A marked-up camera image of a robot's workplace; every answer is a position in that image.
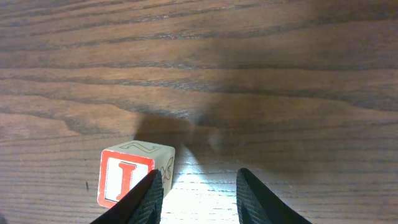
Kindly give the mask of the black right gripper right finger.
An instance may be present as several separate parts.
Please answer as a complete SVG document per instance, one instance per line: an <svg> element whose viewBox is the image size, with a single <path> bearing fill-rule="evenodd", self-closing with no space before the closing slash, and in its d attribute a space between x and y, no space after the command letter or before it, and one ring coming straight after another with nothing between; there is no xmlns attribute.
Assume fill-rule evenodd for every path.
<svg viewBox="0 0 398 224"><path fill-rule="evenodd" d="M240 224L311 224L247 168L238 170L236 198Z"/></svg>

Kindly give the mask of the red letter I block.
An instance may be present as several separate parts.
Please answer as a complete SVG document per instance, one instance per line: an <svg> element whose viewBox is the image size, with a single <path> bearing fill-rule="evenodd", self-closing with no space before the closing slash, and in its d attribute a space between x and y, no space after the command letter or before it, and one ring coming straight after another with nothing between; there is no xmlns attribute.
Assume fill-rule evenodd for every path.
<svg viewBox="0 0 398 224"><path fill-rule="evenodd" d="M145 141L129 141L101 153L97 202L111 208L150 171L159 170L167 195L172 188L175 148Z"/></svg>

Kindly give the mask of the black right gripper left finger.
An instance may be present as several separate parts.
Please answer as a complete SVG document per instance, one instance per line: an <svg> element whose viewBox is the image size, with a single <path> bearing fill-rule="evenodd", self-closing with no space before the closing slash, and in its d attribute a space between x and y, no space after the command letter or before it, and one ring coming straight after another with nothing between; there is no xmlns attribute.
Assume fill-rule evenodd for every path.
<svg viewBox="0 0 398 224"><path fill-rule="evenodd" d="M152 170L91 224L159 224L163 198L161 172Z"/></svg>

